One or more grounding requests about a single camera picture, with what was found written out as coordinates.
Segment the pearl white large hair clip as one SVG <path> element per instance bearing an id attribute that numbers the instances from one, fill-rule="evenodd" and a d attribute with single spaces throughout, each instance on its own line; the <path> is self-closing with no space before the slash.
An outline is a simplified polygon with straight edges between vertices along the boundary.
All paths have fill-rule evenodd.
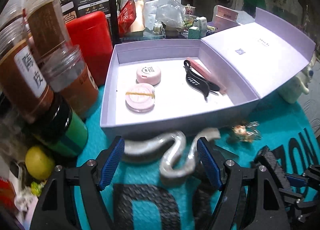
<path id="1" fill-rule="evenodd" d="M 171 131 L 144 141 L 125 140 L 123 161 L 127 163 L 150 163 L 160 159 L 159 175 L 165 186 L 178 186 L 191 176 L 199 164 L 197 140 L 205 137 L 208 141 L 220 139 L 217 128 L 206 128 L 193 139 L 184 165 L 174 166 L 182 157 L 187 146 L 187 138 L 181 131 Z"/>

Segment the black hair claw clip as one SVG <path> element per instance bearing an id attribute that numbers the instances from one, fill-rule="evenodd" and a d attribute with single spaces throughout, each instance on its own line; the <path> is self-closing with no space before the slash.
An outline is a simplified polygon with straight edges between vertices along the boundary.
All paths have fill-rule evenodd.
<path id="1" fill-rule="evenodd" d="M 187 81 L 187 83 L 195 90 L 201 92 L 205 100 L 207 100 L 207 97 L 210 93 L 218 95 L 217 92 L 220 91 L 220 87 L 194 73 L 191 70 L 191 62 L 189 60 L 184 61 L 184 69 L 186 72 L 185 80 Z"/>

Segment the pink lipstick tube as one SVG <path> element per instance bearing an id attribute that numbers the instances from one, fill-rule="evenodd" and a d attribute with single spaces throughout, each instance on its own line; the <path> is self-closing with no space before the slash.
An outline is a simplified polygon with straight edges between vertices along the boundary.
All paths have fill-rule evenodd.
<path id="1" fill-rule="evenodd" d="M 218 80 L 217 76 L 210 73 L 208 70 L 206 70 L 202 65 L 200 65 L 196 60 L 187 58 L 186 60 L 189 60 L 191 62 L 191 70 L 200 75 L 201 77 L 209 80 L 210 82 L 218 85 L 220 87 L 220 91 L 217 92 L 220 93 L 221 95 L 226 94 L 226 87 Z"/>

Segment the pink round compact gold stripe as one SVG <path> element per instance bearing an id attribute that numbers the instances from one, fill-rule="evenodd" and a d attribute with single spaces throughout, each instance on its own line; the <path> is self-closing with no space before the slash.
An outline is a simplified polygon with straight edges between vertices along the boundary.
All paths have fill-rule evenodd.
<path id="1" fill-rule="evenodd" d="M 155 106 L 155 87 L 148 83 L 133 85 L 125 93 L 125 103 L 132 112 L 145 113 L 151 111 Z"/>

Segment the pink round compact with label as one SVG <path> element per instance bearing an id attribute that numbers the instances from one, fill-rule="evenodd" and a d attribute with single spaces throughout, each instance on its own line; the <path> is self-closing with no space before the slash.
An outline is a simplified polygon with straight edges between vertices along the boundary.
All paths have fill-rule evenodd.
<path id="1" fill-rule="evenodd" d="M 155 86 L 161 82 L 161 70 L 154 66 L 139 67 L 136 72 L 136 81 Z"/>

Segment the yellow green fruit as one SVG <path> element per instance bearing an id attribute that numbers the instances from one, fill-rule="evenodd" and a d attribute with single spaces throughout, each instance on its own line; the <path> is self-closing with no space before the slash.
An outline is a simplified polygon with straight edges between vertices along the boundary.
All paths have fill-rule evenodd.
<path id="1" fill-rule="evenodd" d="M 33 146 L 26 153 L 25 166 L 33 178 L 45 181 L 54 170 L 55 163 L 51 157 L 46 155 L 41 147 Z"/>

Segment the teal bubble mailer mat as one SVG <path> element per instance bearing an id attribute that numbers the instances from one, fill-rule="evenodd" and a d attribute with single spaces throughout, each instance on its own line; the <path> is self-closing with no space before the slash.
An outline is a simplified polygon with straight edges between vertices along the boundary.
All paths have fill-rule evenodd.
<path id="1" fill-rule="evenodd" d="M 274 92 L 260 101 L 249 120 L 259 123 L 260 140 L 231 143 L 228 130 L 223 129 L 216 142 L 241 166 L 249 167 L 263 146 L 271 149 L 287 173 L 301 174 L 319 164 L 319 143 L 300 104 L 286 103 Z M 199 172 L 179 186 L 166 187 L 158 166 L 158 162 L 118 166 L 111 185 L 101 194 L 116 228 L 203 229 L 220 193 Z"/>

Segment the green jar black lid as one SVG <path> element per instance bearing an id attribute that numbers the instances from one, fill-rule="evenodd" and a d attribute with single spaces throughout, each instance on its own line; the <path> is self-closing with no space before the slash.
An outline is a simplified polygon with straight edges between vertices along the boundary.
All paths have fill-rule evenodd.
<path id="1" fill-rule="evenodd" d="M 59 93 L 53 94 L 47 110 L 24 119 L 30 133 L 60 155 L 78 156 L 87 143 L 87 127 Z"/>

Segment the brown spice jar white label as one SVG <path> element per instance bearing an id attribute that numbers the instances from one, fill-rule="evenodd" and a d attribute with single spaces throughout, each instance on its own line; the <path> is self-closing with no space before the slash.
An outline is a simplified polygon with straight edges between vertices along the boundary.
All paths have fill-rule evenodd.
<path id="1" fill-rule="evenodd" d="M 48 111 L 54 98 L 29 49 L 21 18 L 1 30 L 1 89 L 28 123 Z"/>

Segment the lavender open gift box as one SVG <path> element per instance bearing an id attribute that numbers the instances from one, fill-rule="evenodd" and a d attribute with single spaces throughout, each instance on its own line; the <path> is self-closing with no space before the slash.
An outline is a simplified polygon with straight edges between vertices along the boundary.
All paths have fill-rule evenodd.
<path id="1" fill-rule="evenodd" d="M 136 139 L 230 125 L 302 71 L 315 46 L 301 30 L 260 8 L 252 23 L 202 39 L 118 44 L 100 127 L 107 136 Z"/>

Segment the short clear lid brown jar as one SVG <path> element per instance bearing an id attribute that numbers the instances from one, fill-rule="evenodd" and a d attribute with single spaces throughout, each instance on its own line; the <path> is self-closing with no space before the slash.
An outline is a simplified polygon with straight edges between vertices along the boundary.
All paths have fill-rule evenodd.
<path id="1" fill-rule="evenodd" d="M 89 116 L 99 90 L 78 45 L 56 50 L 41 67 L 41 72 L 52 90 L 58 92 L 81 119 Z"/>

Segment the green white medicine box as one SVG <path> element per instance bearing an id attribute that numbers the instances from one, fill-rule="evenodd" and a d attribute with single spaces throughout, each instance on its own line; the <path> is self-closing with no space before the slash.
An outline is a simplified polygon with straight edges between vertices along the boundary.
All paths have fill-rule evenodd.
<path id="1" fill-rule="evenodd" d="M 207 34 L 207 18 L 196 17 L 193 25 L 188 29 L 188 39 L 201 39 Z"/>

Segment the red cylindrical canister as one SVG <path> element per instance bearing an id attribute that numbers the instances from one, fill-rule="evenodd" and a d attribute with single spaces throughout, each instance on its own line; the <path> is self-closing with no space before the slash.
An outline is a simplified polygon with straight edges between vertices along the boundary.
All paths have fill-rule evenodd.
<path id="1" fill-rule="evenodd" d="M 96 11 L 66 24 L 73 45 L 82 56 L 97 86 L 105 84 L 113 45 L 105 14 Z"/>

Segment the tall brown spice jar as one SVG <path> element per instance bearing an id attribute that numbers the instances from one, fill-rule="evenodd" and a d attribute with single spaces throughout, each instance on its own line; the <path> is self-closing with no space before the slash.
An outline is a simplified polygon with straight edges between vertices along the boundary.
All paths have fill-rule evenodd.
<path id="1" fill-rule="evenodd" d="M 57 49 L 72 45 L 60 0 L 27 0 L 25 12 L 36 53 L 46 58 Z"/>

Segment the clear crumpled plastic bag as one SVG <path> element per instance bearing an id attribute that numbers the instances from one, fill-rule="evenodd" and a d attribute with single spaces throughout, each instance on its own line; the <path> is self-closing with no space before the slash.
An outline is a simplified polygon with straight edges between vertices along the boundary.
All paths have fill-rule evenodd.
<path id="1" fill-rule="evenodd" d="M 169 0 L 157 8 L 156 20 L 166 27 L 182 30 L 184 28 L 185 8 L 176 0 Z"/>

